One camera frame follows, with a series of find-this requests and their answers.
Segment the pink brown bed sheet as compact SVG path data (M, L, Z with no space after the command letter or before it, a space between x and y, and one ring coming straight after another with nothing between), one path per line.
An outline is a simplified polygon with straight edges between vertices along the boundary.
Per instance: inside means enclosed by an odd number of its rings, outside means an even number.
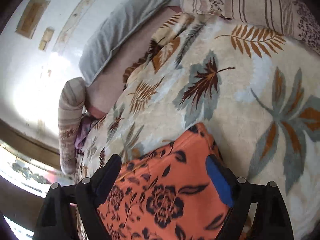
M85 107L96 119L104 117L116 103L132 72L146 61L152 35L172 16L177 6L164 7L121 45L110 62L86 89Z

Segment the striped floral beige pillow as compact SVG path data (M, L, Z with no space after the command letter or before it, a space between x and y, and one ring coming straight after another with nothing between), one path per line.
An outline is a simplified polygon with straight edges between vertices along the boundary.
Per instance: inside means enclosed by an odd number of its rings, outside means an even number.
M86 99L86 85L81 77L67 81L61 91L58 109L60 167L65 175L76 170L75 140Z

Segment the cream leaf-pattern fleece blanket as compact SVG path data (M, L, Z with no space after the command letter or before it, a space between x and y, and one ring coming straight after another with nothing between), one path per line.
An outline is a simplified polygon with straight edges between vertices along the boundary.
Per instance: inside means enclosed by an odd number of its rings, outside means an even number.
M294 238L306 239L319 222L319 55L267 28L183 13L152 46L156 55L89 132L77 178L202 123L236 176L277 183Z

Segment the stained glass window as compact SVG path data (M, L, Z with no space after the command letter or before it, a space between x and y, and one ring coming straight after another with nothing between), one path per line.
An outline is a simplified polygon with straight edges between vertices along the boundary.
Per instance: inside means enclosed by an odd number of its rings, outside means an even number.
M45 198L50 186L72 185L73 178L49 165L24 155L1 141L1 176L15 186Z

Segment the orange black floral garment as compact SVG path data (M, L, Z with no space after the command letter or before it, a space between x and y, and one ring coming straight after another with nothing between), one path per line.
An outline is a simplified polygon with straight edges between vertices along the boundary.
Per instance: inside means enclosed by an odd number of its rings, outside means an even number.
M125 163L98 213L112 239L215 239L229 208L206 171L219 155L204 124Z

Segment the grey pillow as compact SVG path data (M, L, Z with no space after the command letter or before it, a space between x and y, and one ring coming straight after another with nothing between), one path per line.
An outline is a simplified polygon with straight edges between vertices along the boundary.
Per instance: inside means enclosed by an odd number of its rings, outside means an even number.
M80 57L79 68L86 85L93 83L121 45L155 13L179 5L180 0L125 0L117 6L87 41Z

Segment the purple floral cloth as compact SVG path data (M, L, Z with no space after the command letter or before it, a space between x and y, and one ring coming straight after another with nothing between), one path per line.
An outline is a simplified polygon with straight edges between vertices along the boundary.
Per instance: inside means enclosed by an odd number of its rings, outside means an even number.
M82 150L90 130L98 121L97 118L91 115L84 114L82 116L74 144L76 153Z

